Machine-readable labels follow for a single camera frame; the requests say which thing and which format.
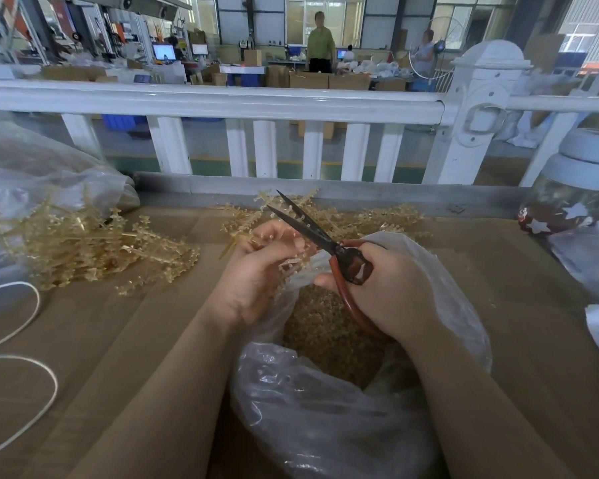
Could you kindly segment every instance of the glass jar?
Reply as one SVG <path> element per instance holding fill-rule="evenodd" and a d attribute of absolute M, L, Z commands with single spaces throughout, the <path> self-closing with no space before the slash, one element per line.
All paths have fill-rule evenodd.
<path fill-rule="evenodd" d="M 519 209 L 520 227 L 548 235 L 591 225 L 599 207 L 599 131 L 574 129 L 545 164 Z"/>

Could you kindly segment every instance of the scissor blade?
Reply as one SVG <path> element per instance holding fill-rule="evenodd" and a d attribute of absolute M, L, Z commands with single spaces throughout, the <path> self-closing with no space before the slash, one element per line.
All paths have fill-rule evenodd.
<path fill-rule="evenodd" d="M 317 245 L 319 248 L 323 248 L 331 255 L 335 252 L 335 242 L 330 239 L 324 239 L 320 234 L 316 233 L 312 228 L 304 225 L 303 222 L 294 219 L 290 215 L 286 215 L 284 212 L 279 211 L 277 208 L 271 207 L 271 205 L 267 205 L 269 210 L 271 210 L 274 214 L 276 214 L 280 219 L 294 228 L 301 235 L 310 240 L 313 244 Z"/>
<path fill-rule="evenodd" d="M 297 215 L 298 217 L 300 217 L 305 224 L 308 224 L 310 226 L 310 228 L 312 228 L 317 234 L 319 234 L 320 236 L 322 236 L 322 238 L 324 238 L 326 240 L 330 240 L 331 239 L 328 236 L 328 234 L 326 232 L 324 232 L 322 230 L 322 228 L 317 224 L 317 222 L 315 222 L 315 220 L 313 220 L 311 217 L 309 217 L 304 212 L 304 210 L 302 210 L 300 207 L 298 207 L 293 200 L 291 200 L 290 198 L 288 198 L 281 191 L 277 190 L 277 192 L 282 197 L 282 200 L 284 200 L 285 203 L 287 203 L 288 205 L 291 206 L 291 209 L 293 209 L 293 211 L 295 212 L 295 215 Z"/>

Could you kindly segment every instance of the red scissor handle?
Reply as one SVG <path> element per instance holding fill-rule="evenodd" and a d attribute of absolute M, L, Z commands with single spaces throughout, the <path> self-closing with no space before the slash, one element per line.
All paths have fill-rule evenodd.
<path fill-rule="evenodd" d="M 359 247 L 365 240 L 345 240 L 342 242 L 342 246 L 344 247 Z M 385 334 L 382 330 L 380 330 L 374 322 L 370 320 L 366 314 L 362 313 L 361 309 L 352 298 L 351 291 L 348 289 L 348 282 L 344 279 L 343 273 L 340 269 L 339 262 L 337 261 L 337 257 L 333 256 L 328 260 L 328 263 L 331 266 L 331 271 L 333 272 L 333 277 L 335 278 L 335 284 L 337 285 L 337 290 L 342 297 L 343 305 L 346 307 L 351 317 L 357 322 L 362 331 L 365 331 L 369 335 L 374 336 L 384 342 L 390 342 L 392 339 Z M 364 265 L 364 270 L 362 273 L 361 280 L 359 284 L 366 282 L 370 274 L 373 272 L 373 265 L 367 263 Z"/>

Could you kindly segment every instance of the left hand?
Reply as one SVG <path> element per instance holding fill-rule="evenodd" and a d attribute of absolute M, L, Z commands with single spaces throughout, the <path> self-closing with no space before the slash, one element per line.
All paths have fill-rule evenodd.
<path fill-rule="evenodd" d="M 240 238 L 205 306 L 221 319 L 252 324 L 268 309 L 280 284 L 279 264 L 304 251 L 304 239 L 281 220 L 260 225 L 253 234 L 263 245 Z"/>

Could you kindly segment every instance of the scissors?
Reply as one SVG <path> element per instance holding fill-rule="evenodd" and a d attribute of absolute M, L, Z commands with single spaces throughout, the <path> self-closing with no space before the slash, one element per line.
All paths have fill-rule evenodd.
<path fill-rule="evenodd" d="M 298 220 L 286 215 L 277 208 L 267 205 L 269 210 L 276 214 L 280 219 L 294 228 L 297 232 L 309 239 L 318 248 L 326 250 L 331 254 L 331 258 L 328 263 L 331 267 L 331 272 L 335 278 L 335 284 L 337 285 L 337 291 L 342 297 L 344 307 L 351 314 L 352 318 L 357 322 L 362 331 L 375 336 L 381 340 L 389 340 L 388 336 L 384 334 L 375 323 L 373 323 L 366 314 L 364 314 L 359 306 L 353 300 L 351 291 L 346 285 L 346 281 L 351 282 L 355 285 L 363 284 L 370 274 L 373 272 L 373 264 L 369 262 L 359 249 L 365 240 L 344 240 L 342 243 L 337 243 L 331 239 L 326 232 L 324 232 L 315 221 L 309 217 L 300 207 L 278 190 L 278 193 L 282 197 L 282 200 L 288 204 L 291 209 L 295 212 Z M 363 266 L 361 272 L 361 278 L 358 277 L 359 270 Z"/>

